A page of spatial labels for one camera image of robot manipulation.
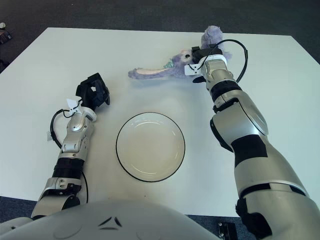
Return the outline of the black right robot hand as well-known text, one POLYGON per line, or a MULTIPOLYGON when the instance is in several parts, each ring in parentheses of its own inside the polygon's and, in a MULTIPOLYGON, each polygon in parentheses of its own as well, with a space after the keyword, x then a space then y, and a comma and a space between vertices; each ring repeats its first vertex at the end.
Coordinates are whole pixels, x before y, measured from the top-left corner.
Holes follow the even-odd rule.
POLYGON ((209 48, 200 49, 199 46, 191 48, 192 60, 184 66, 184 74, 186 76, 196 76, 192 80, 193 83, 206 82, 203 77, 202 67, 206 61, 209 60, 222 60, 227 63, 226 58, 223 56, 222 50, 218 47, 214 47, 214 44, 210 44, 209 48))

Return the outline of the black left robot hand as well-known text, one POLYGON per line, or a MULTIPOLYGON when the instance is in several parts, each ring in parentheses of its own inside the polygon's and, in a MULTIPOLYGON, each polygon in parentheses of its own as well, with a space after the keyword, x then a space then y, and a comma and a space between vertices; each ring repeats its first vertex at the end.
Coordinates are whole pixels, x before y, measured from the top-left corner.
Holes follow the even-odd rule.
POLYGON ((75 95, 80 97, 80 100, 67 100, 70 113, 80 113, 80 107, 95 111, 103 103, 110 105, 111 102, 110 92, 99 73, 82 81, 77 86, 75 95))

